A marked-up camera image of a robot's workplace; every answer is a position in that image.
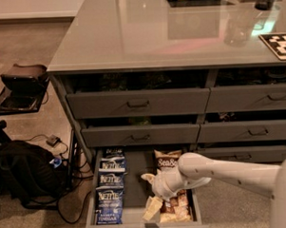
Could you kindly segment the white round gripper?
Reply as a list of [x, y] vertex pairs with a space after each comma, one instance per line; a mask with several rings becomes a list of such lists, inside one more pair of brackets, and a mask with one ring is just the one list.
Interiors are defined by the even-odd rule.
[[142, 219], [145, 221], [159, 220], [163, 201], [176, 197], [180, 190], [195, 189], [212, 180], [207, 177], [198, 177], [194, 180], [189, 179], [178, 168], [160, 171], [157, 175], [141, 174], [141, 179], [148, 181], [152, 185], [152, 192], [156, 195], [146, 200], [142, 216]]

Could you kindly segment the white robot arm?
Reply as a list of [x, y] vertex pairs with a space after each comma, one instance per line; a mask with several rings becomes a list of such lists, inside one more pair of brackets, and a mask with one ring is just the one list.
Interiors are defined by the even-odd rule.
[[184, 153], [175, 167], [142, 174], [155, 196], [169, 200], [182, 189], [198, 188], [211, 179], [224, 181], [271, 199], [270, 228], [286, 228], [286, 160], [280, 165], [213, 160]]

